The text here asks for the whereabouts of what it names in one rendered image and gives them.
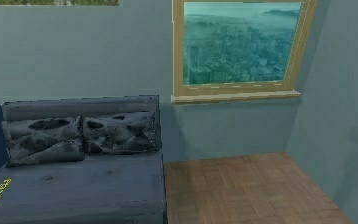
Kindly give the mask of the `grey crumpled cushion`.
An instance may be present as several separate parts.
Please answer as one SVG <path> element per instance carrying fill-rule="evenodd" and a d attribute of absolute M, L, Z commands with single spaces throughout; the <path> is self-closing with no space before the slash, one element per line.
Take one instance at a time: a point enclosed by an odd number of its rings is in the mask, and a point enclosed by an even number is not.
<path fill-rule="evenodd" d="M 157 151 L 155 113 L 117 113 L 83 118 L 89 154 L 137 154 Z"/>
<path fill-rule="evenodd" d="M 2 121 L 1 126 L 7 167 L 76 162 L 85 158 L 81 116 Z"/>

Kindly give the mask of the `wooden framed window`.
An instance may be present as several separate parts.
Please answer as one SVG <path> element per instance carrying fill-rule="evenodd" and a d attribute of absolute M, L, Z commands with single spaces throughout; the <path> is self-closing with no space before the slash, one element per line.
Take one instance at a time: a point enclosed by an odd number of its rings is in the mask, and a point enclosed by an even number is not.
<path fill-rule="evenodd" d="M 318 0 L 172 0 L 173 104 L 298 98 Z"/>

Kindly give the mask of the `dark grey sofa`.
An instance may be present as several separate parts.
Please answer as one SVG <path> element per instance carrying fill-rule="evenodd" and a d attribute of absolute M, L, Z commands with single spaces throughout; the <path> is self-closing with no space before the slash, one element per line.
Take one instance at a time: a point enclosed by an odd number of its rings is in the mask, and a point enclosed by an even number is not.
<path fill-rule="evenodd" d="M 168 224 L 159 98 L 156 95 L 6 102 L 2 121 L 63 117 L 99 117 L 154 112 L 157 151 L 137 154 L 89 154 L 85 158 L 7 167 L 0 184 L 0 224 Z"/>

